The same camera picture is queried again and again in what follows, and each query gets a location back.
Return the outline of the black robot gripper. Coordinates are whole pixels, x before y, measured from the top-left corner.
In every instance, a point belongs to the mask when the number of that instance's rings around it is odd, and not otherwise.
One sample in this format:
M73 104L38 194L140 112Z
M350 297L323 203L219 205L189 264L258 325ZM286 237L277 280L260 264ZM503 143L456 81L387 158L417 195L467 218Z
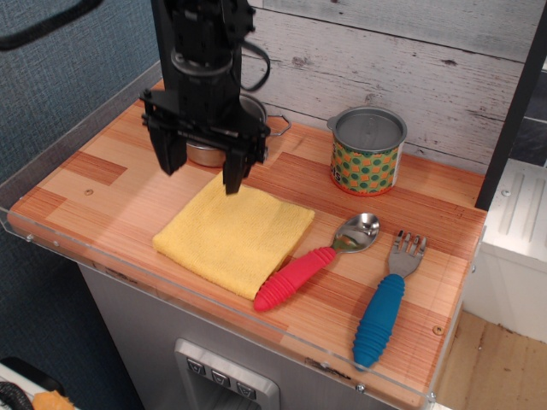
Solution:
M144 124L160 168L172 175L187 162L189 140L226 153L223 184L227 195L236 194L250 169L267 156L270 129L248 114L239 97L248 88L241 85L241 65L218 73L184 73L177 70L174 90L146 89Z

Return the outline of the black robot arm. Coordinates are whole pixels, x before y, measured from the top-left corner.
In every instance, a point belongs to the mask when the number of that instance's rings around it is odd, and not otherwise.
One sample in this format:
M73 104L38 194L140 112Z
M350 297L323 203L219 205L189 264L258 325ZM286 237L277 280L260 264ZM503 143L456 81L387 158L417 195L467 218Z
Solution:
M163 172L187 161L195 142L224 152L223 184L239 191L257 162L264 162L270 129L241 104L241 91L264 86L242 83L242 52L269 62L268 54L247 42L255 9L246 1L155 1L164 90L145 90L144 124Z

